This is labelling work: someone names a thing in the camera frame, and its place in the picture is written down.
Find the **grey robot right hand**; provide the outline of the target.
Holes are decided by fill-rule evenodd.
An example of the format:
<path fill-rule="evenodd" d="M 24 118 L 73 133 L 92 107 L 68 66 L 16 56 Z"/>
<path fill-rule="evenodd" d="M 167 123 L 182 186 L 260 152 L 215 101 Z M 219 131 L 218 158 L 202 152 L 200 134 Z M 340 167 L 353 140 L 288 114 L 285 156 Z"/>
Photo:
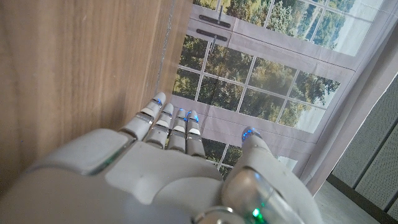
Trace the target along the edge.
<path fill-rule="evenodd" d="M 32 164 L 1 197 L 2 223 L 321 223 L 313 195 L 246 127 L 223 177 L 195 111 L 156 94 L 118 131 L 95 129 Z"/>

